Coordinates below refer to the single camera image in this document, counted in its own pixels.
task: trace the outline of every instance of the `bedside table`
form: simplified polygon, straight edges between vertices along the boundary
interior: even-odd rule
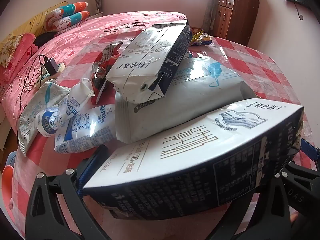
[[[88,17],[87,20],[91,20],[91,19],[95,19],[95,18],[99,18],[99,17],[102,17],[102,12]]]

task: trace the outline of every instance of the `yellow headboard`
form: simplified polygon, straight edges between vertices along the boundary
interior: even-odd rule
[[[6,44],[8,39],[11,36],[20,35],[23,33],[33,33],[36,37],[40,34],[44,33],[43,23],[45,16],[47,13],[51,12],[52,10],[67,5],[68,3],[66,1],[56,4],[47,10],[37,14],[36,16],[32,17],[31,19],[27,20],[24,24],[20,25],[18,28],[16,28],[14,31],[12,31],[1,43],[0,43],[0,50],[3,48],[3,46]]]

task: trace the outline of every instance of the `blue feather logo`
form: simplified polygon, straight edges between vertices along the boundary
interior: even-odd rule
[[[218,87],[219,86],[219,79],[218,77],[221,75],[222,70],[221,70],[221,64],[219,62],[212,63],[209,67],[208,70],[211,72],[211,77],[215,79],[215,82],[212,82],[209,87]]]
[[[50,85],[47,88],[47,91],[45,92],[45,96],[44,96],[44,103],[47,105],[50,101],[50,87],[52,85],[52,82],[50,83]]]

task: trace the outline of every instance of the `floral pillow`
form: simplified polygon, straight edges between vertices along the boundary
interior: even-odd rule
[[[7,68],[13,56],[13,53],[18,47],[22,37],[23,35],[11,36],[0,51],[0,65],[2,65],[4,68]]]

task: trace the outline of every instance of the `pink pillow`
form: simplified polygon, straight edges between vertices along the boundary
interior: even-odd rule
[[[11,70],[11,76],[9,77],[8,84],[10,84],[13,79],[19,74],[20,70],[23,68],[23,66],[28,62],[28,60],[32,57],[33,54],[35,54],[38,51],[38,46],[31,44],[30,48],[24,53],[21,60],[18,62],[15,68]]]
[[[15,49],[12,58],[8,64],[7,68],[0,68],[0,80],[9,81],[14,72],[15,68],[17,67],[18,63],[24,56],[24,54],[29,50],[31,44],[35,41],[36,36],[32,33],[25,33],[18,45]]]

